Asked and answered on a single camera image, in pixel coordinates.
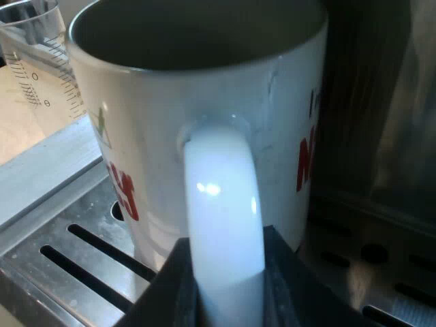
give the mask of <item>white mug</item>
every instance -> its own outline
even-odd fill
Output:
[[[146,265],[188,236],[187,216],[191,241],[227,233],[216,256],[258,251],[260,205],[298,247],[327,24],[317,1],[297,0],[98,1],[75,17],[67,51]],[[234,244],[210,216],[255,238]]]

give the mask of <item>red text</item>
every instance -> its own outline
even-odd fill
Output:
[[[305,183],[309,180],[312,174],[312,154],[315,148],[315,126],[311,128],[309,138],[309,147],[307,146],[306,138],[300,142],[300,154],[298,156],[298,171],[297,171],[297,192],[301,190],[303,178]]]
[[[109,174],[112,176],[112,180],[118,186],[118,188],[123,192],[127,200],[124,200],[123,197],[116,191],[116,196],[118,197],[119,204],[125,208],[129,216],[138,221],[139,215],[138,210],[136,210],[135,199],[134,199],[134,184],[131,181],[131,177],[124,173],[121,170],[117,170],[115,165],[111,162],[110,166],[106,165],[109,170]]]

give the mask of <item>drip tray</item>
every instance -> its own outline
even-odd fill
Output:
[[[0,257],[0,303],[28,326],[112,326],[155,276],[135,260],[107,173],[77,198]],[[298,255],[368,319],[418,327],[436,326],[434,248],[430,236],[315,198]]]

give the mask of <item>espresso machine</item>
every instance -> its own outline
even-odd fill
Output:
[[[292,292],[304,289],[267,281],[294,291],[271,291],[266,326],[315,326],[307,317],[317,313],[335,314],[324,326],[436,326],[436,3],[321,2],[328,35],[308,221],[301,245],[280,250],[293,266],[268,267],[271,276],[294,267],[313,302],[295,305]],[[195,326],[187,239],[161,272],[141,262],[89,120],[0,166],[0,181],[0,304],[22,324],[137,326],[127,318],[142,311]],[[264,230],[265,244],[279,261],[274,233]]]

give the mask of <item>glass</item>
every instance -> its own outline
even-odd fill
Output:
[[[25,0],[0,7],[3,58],[45,136],[86,114],[64,39],[57,1]]]

